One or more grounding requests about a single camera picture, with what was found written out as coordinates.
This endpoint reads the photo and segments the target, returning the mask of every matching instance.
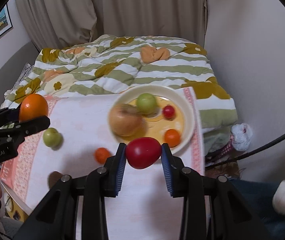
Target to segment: mandarin orange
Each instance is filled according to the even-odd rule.
[[[180,134],[175,129],[169,129],[164,134],[164,141],[168,143],[170,148],[176,147],[180,144]]]
[[[105,164],[106,160],[111,157],[110,151],[108,151],[106,148],[98,148],[95,153],[95,159],[100,164]]]
[[[24,122],[40,116],[48,116],[48,103],[39,94],[27,96],[20,105],[19,121]]]

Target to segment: plastic bag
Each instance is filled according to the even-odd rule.
[[[234,136],[232,146],[238,152],[248,150],[251,143],[252,130],[246,123],[236,124],[231,128],[231,133]]]

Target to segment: black cable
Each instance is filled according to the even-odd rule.
[[[276,145],[277,143],[282,142],[283,140],[285,140],[285,134],[283,134],[282,136],[280,136],[277,139],[273,140],[272,142],[267,143],[264,146],[261,146],[258,149],[255,149],[255,150],[253,150],[251,152],[245,153],[245,154],[240,155],[240,156],[238,156],[236,158],[229,159],[229,160],[226,160],[226,161],[221,162],[221,163],[216,163],[216,164],[210,165],[210,166],[206,167],[206,170],[211,170],[214,167],[217,167],[217,166],[220,166],[220,165],[223,165],[223,164],[226,164],[226,163],[231,163],[231,162],[236,162],[236,161],[242,160],[242,159],[247,158],[249,156],[252,156],[252,155],[254,155],[256,153],[262,152],[262,151],[264,151],[264,150],[266,150],[266,149]]]

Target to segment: striped comforter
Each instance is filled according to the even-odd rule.
[[[167,48],[170,57],[144,64],[143,46]],[[129,87],[154,84],[178,89],[192,86],[203,128],[231,125],[237,120],[233,99],[218,85],[206,51],[180,38],[115,37],[70,48],[43,49],[29,76],[5,96],[2,107],[17,107],[31,93],[56,97],[120,93]]]

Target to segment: beige curtain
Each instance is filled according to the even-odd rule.
[[[16,0],[23,25],[38,50],[95,39],[97,17],[91,0]]]
[[[204,45],[206,0],[92,1],[99,35],[163,35]]]

